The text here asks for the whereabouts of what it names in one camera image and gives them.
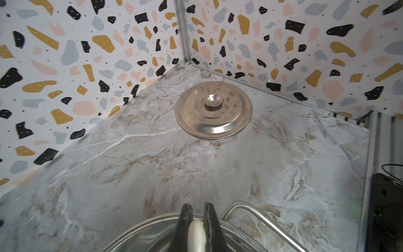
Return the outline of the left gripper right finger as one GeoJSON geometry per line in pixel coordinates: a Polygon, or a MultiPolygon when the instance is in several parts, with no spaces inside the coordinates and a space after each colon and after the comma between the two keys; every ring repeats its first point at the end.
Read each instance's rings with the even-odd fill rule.
{"type": "Polygon", "coordinates": [[[219,219],[213,204],[210,202],[205,202],[203,222],[206,234],[206,251],[227,252],[228,246],[219,219]]]}

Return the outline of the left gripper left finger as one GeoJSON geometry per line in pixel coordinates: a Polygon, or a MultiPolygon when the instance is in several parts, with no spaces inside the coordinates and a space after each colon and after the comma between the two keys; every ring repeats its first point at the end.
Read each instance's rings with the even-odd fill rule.
{"type": "Polygon", "coordinates": [[[188,244],[188,230],[193,221],[193,208],[189,203],[183,205],[180,212],[174,236],[171,239],[168,252],[186,252],[188,244]]]}

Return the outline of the stainless steel pot lid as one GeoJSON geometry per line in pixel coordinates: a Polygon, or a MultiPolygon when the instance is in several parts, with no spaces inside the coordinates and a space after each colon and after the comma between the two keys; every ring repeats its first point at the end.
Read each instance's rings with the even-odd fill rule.
{"type": "Polygon", "coordinates": [[[223,81],[207,81],[187,89],[175,107],[182,129],[205,140],[222,140],[239,133],[252,114],[248,95],[223,81]]]}

